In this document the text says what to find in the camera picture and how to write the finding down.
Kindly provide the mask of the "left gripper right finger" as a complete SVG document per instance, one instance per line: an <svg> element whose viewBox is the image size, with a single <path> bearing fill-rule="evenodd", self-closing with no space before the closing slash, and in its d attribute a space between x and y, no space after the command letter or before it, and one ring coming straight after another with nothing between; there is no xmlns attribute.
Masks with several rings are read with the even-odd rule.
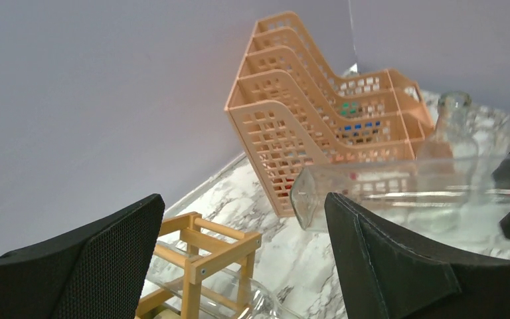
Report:
<svg viewBox="0 0 510 319"><path fill-rule="evenodd" d="M439 243L339 193L324 208L349 318L510 318L510 260Z"/></svg>

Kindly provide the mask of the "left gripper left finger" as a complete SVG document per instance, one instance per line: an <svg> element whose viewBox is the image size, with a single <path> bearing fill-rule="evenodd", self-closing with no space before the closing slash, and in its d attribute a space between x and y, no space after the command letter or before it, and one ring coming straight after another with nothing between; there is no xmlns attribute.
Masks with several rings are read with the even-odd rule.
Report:
<svg viewBox="0 0 510 319"><path fill-rule="evenodd" d="M165 204L147 196L0 256L0 318L133 318Z"/></svg>

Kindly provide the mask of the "clear tall glass bottle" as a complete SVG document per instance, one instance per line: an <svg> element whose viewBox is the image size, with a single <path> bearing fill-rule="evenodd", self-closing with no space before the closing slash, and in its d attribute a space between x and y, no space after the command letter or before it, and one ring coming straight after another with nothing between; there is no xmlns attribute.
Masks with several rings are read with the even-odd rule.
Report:
<svg viewBox="0 0 510 319"><path fill-rule="evenodd" d="M510 260L499 226L510 212L510 189L492 177L506 157L311 165L296 177L290 201L306 231L327 231L325 198L339 193L439 243Z"/></svg>

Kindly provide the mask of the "clear round glass bottle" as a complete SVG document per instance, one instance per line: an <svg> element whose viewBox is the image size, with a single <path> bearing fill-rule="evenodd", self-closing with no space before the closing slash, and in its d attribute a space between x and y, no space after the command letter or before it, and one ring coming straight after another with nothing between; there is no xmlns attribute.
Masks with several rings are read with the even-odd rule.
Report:
<svg viewBox="0 0 510 319"><path fill-rule="evenodd" d="M416 159L474 158L479 155L478 144L466 128L471 103L470 95L464 91L449 91L440 96L435 129L416 152Z"/></svg>

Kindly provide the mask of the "wooden wine rack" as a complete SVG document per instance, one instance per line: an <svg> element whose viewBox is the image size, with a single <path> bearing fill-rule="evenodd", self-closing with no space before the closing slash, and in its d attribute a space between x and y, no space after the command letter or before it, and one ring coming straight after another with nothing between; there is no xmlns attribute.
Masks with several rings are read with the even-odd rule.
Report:
<svg viewBox="0 0 510 319"><path fill-rule="evenodd" d="M185 253L156 245L153 255L184 270L184 275L140 298L135 311L136 318L145 318L154 308L177 296L176 288L182 286L182 318L198 318L201 311L201 296L240 313L250 303L250 281L254 272L256 250L261 247L262 236L258 232L242 232L213 223L197 212L164 220L159 236L174 232L187 244ZM237 297L233 301L220 293L203 286L203 281L231 264L240 265Z"/></svg>

